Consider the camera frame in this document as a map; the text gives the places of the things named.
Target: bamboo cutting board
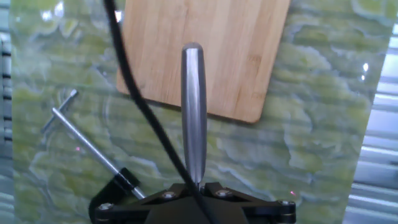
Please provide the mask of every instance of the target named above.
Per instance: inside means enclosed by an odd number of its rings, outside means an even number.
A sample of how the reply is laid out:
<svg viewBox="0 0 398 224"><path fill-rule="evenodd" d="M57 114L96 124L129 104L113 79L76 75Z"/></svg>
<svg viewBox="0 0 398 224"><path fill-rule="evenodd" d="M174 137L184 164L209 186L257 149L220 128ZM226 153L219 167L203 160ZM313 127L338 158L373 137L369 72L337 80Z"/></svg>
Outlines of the bamboo cutting board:
<svg viewBox="0 0 398 224"><path fill-rule="evenodd" d="M290 0L127 0L123 26L134 78L149 100L181 105L181 50L205 54L207 110L260 119ZM127 93L118 74L118 90Z"/></svg>

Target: black metal bracket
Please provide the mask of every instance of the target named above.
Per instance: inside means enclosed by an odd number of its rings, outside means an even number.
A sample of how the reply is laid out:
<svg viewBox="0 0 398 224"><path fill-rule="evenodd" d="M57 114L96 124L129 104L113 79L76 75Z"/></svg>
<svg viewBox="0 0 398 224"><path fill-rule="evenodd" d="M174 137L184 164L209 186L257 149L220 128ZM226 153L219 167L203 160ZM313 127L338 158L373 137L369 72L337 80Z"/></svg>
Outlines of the black metal bracket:
<svg viewBox="0 0 398 224"><path fill-rule="evenodd" d="M224 188L218 182L205 184L201 193L220 224L296 222L294 202L266 202L233 189ZM208 223L188 193L185 184L173 184L168 190L130 205L115 204L94 209L91 211L95 214L93 224Z"/></svg>

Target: black wire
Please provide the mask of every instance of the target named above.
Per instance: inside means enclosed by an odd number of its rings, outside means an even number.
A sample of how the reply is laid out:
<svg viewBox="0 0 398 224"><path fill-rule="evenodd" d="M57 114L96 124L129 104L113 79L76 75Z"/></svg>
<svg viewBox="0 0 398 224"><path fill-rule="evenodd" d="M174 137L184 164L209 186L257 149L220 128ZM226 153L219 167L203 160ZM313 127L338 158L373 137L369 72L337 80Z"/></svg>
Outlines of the black wire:
<svg viewBox="0 0 398 224"><path fill-rule="evenodd" d="M160 142L162 143L166 153L169 155L170 160L175 166L178 173L181 175L182 179L185 181L187 189L192 194L196 203L198 204L200 210L205 214L208 221L211 224L219 224L217 218L213 214L213 212L209 209L203 197L199 193L197 186L193 183L193 180L189 176L187 170L182 164L180 158L175 152L173 145L170 142L170 139L167 137L166 132L164 131L162 125L159 120L156 118L155 114L149 108L148 104L145 102L141 93L132 77L132 72L127 61L126 51L124 49L123 38L121 35L121 31L116 21L115 10L116 6L113 0L104 0L104 6L106 13L109 19L109 27L111 29L111 35L113 39L114 48L116 51L116 55L118 57L119 66L121 70L121 74L123 75L124 82L126 83L127 89L129 90L131 98L136 103L137 107L141 110L142 114L145 116L148 123L152 126L152 129L156 133Z"/></svg>

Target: metal bar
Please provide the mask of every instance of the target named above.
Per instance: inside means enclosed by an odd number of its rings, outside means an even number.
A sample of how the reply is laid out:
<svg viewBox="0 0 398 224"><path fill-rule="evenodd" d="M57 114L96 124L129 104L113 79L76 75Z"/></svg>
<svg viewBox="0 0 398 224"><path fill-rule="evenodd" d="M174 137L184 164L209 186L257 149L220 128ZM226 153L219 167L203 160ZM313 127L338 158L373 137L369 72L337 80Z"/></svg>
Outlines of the metal bar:
<svg viewBox="0 0 398 224"><path fill-rule="evenodd" d="M63 110L66 105L75 97L77 96L78 92L76 90L72 90L70 92L70 95L68 96L68 98L61 104L61 106L59 107L59 111ZM44 133L47 128L49 128L50 124L54 121L55 116L51 116L51 118L49 119L49 121L44 125L44 127L40 130L41 133Z"/></svg>

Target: green onyx slab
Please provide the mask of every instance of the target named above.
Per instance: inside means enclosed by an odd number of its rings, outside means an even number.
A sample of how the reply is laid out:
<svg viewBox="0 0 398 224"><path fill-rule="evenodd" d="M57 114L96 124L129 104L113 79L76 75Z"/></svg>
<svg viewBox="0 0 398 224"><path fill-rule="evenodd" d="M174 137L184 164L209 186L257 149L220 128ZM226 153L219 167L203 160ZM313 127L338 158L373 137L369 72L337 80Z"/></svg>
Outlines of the green onyx slab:
<svg viewBox="0 0 398 224"><path fill-rule="evenodd" d="M299 224L340 223L397 10L395 0L292 1L260 121L208 119L205 181L293 200ZM13 0L9 25L16 223L88 224L90 199L111 178L60 123L40 133L74 88L65 116L145 193L181 182L116 91L102 1ZM151 108L183 159L181 113Z"/></svg>

